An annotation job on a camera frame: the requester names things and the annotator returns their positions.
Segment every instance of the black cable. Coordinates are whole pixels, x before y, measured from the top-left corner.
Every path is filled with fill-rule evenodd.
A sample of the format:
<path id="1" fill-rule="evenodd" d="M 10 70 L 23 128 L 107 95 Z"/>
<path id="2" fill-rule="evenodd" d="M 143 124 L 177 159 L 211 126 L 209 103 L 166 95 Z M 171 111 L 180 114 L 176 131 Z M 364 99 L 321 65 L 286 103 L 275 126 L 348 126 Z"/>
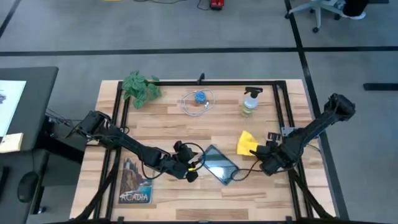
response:
<path id="1" fill-rule="evenodd" d="M 262 172 L 262 170 L 255 170 L 255 169 L 253 169 L 253 167 L 259 162 L 260 160 L 258 159 L 256 162 L 254 162 L 254 164 L 250 167 L 250 169 L 240 169 L 240 168 L 238 168 L 238 169 L 236 169 L 236 170 L 234 170 L 233 172 L 232 172 L 232 174 L 231 174 L 231 180 L 233 180 L 233 181 L 242 181 L 242 180 L 244 180 L 244 179 L 246 179 L 247 177 L 249 177 L 249 174 L 253 171 L 253 172 Z M 238 173 L 238 172 L 241 172 L 241 171 L 248 171 L 247 172 L 247 174 L 243 177 L 243 178 L 240 178 L 240 179 L 235 179 L 234 178 L 234 176 Z"/>
<path id="2" fill-rule="evenodd" d="M 321 153 L 321 150 L 320 150 L 318 147 L 316 147 L 316 146 L 313 146 L 313 145 L 311 145 L 311 144 L 307 144 L 306 146 L 310 146 L 310 147 L 312 147 L 314 150 L 316 150 L 317 152 Z"/>
<path id="3" fill-rule="evenodd" d="M 202 157 L 201 157 L 202 159 L 198 161 L 198 162 L 201 163 L 200 166 L 194 170 L 194 171 L 198 171 L 200 168 L 203 167 L 203 165 L 205 165 L 205 162 L 206 162 L 206 154 L 205 154 L 205 151 L 202 149 L 202 147 L 200 147 L 198 144 L 193 143 L 193 142 L 182 143 L 181 146 L 189 145 L 189 144 L 198 147 L 198 148 L 201 150 L 201 152 L 203 153 L 203 154 L 202 154 Z"/>
<path id="4" fill-rule="evenodd" d="M 56 120 L 58 123 L 63 123 L 63 119 L 62 118 L 58 118 L 58 117 L 56 117 L 56 116 L 54 116 L 54 115 L 52 115 L 52 114 L 50 114 L 48 112 L 45 112 L 45 115 L 47 115 L 49 118 L 52 118 L 52 119 Z"/>
<path id="5" fill-rule="evenodd" d="M 164 172 L 166 172 L 166 170 L 164 170 L 163 172 L 160 172 L 158 175 L 156 175 L 154 177 L 148 177 L 147 174 L 145 173 L 145 170 L 144 170 L 144 162 L 143 161 L 141 161 L 141 169 L 142 169 L 142 174 L 148 180 L 154 180 L 154 179 L 160 177 L 162 174 L 164 174 Z"/>
<path id="6" fill-rule="evenodd" d="M 163 1 L 155 1 L 155 0 L 134 0 L 134 1 L 136 1 L 136 2 L 150 1 L 150 2 L 153 2 L 153 3 L 159 3 L 159 4 L 175 4 L 175 3 L 182 2 L 182 1 L 187 1 L 187 0 L 175 0 L 175 1 L 172 1 L 172 2 L 167 2 L 167 1 L 163 2 Z"/>
<path id="7" fill-rule="evenodd" d="M 62 118 L 62 119 L 65 119 L 65 120 L 66 120 L 66 118 L 64 118 L 63 116 L 59 115 L 59 114 L 58 114 L 57 112 L 55 112 L 54 110 L 51 110 L 50 108 L 47 108 L 47 110 L 49 110 L 51 113 L 53 113 L 53 114 L 57 115 L 58 117 L 60 117 L 60 118 Z"/>
<path id="8" fill-rule="evenodd" d="M 200 10 L 203 10 L 203 11 L 209 10 L 210 9 L 210 1 L 211 0 L 208 0 L 208 3 L 209 3 L 209 7 L 208 8 L 202 8 L 202 7 L 200 7 L 201 0 L 199 0 L 199 2 L 197 4 L 197 8 L 200 9 Z"/>
<path id="9" fill-rule="evenodd" d="M 123 128 L 120 128 L 120 130 L 121 130 L 124 134 L 129 134 L 129 133 L 130 133 L 130 128 L 129 128 L 129 127 L 123 127 Z"/>
<path id="10" fill-rule="evenodd" d="M 163 1 L 155 1 L 155 0 L 134 0 L 135 2 L 146 2 L 146 1 L 150 1 L 150 2 L 153 2 L 153 3 L 159 3 L 159 4 L 175 4 L 175 3 L 178 3 L 178 2 L 183 2 L 183 1 L 187 1 L 187 0 L 176 0 L 176 1 L 172 1 L 172 2 L 163 2 Z M 210 10 L 210 0 L 208 0 L 208 4 L 209 4 L 209 7 L 208 8 L 202 8 L 202 7 L 200 7 L 200 4 L 201 4 L 201 0 L 199 0 L 198 1 L 198 4 L 197 4 L 197 8 L 198 9 L 200 9 L 200 10 L 203 10 L 203 11 L 207 11 L 207 10 Z"/>

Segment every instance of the red object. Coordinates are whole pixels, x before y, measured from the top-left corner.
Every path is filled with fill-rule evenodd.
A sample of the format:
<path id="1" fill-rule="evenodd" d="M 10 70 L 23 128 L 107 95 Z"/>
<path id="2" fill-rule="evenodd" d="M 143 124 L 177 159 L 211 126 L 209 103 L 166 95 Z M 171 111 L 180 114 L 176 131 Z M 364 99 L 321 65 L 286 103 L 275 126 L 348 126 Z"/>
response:
<path id="1" fill-rule="evenodd" d="M 224 6 L 224 0 L 211 0 L 210 9 L 221 10 Z"/>

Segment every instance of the yellow cloth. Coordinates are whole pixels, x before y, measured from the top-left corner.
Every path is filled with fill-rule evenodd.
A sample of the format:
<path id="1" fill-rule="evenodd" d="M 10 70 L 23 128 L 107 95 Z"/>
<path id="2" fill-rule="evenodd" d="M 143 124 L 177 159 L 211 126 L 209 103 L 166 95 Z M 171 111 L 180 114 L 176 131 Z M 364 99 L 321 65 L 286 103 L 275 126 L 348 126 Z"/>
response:
<path id="1" fill-rule="evenodd" d="M 243 131 L 236 147 L 236 153 L 238 155 L 254 156 L 253 154 L 251 154 L 250 150 L 256 152 L 258 145 L 259 143 L 250 133 L 248 133 L 247 131 Z"/>

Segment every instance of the wooden board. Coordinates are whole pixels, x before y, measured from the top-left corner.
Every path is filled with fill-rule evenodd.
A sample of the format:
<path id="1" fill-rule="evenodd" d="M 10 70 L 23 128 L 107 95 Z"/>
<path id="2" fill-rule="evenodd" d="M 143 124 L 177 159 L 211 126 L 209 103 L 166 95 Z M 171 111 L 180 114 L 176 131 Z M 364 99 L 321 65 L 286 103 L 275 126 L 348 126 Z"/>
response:
<path id="1" fill-rule="evenodd" d="M 301 80 L 286 80 L 292 112 L 296 126 L 305 126 L 311 120 L 307 98 Z M 103 81 L 99 91 L 96 109 L 109 115 L 112 113 L 118 81 Z M 163 96 L 146 104 L 140 110 L 129 108 L 127 125 L 129 135 L 148 146 L 173 151 L 173 144 L 195 142 L 206 149 L 214 144 L 240 168 L 250 168 L 254 157 L 236 155 L 236 144 L 243 130 L 249 131 L 260 143 L 265 143 L 268 132 L 279 133 L 271 86 L 260 86 L 264 92 L 259 95 L 259 106 L 250 118 L 240 115 L 244 86 L 209 86 L 216 95 L 216 105 L 199 117 L 187 116 L 180 109 L 180 99 L 194 90 L 205 86 L 162 86 Z M 121 119 L 121 103 L 118 120 Z M 195 111 L 199 108 L 189 106 Z M 316 141 L 311 144 L 318 147 Z M 71 217 L 77 216 L 94 196 L 100 179 L 104 149 L 89 147 L 81 167 Z M 124 216 L 132 220 L 284 220 L 294 217 L 294 210 L 286 173 L 267 177 L 254 172 L 246 180 L 224 186 L 205 168 L 199 170 L 199 178 L 193 183 L 162 175 L 154 180 L 152 203 L 147 205 L 119 204 L 121 173 L 125 158 L 135 155 L 126 149 L 122 151 L 116 185 L 112 220 Z M 323 167 L 321 154 L 312 147 L 306 147 L 303 163 L 308 186 L 325 207 L 335 214 L 330 190 Z M 103 200 L 106 205 L 108 196 Z"/>

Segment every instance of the book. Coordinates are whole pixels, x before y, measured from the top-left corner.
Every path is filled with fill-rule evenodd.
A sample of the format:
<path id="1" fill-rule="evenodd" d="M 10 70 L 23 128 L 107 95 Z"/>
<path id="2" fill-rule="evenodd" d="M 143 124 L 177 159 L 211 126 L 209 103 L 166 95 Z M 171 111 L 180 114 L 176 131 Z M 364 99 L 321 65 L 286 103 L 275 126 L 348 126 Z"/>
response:
<path id="1" fill-rule="evenodd" d="M 21 149 L 24 133 L 8 134 L 0 142 L 0 153 L 15 152 Z"/>
<path id="2" fill-rule="evenodd" d="M 0 80 L 0 137 L 7 134 L 26 81 Z"/>
<path id="3" fill-rule="evenodd" d="M 151 203 L 152 180 L 141 176 L 134 159 L 126 158 L 123 163 L 119 203 Z"/>

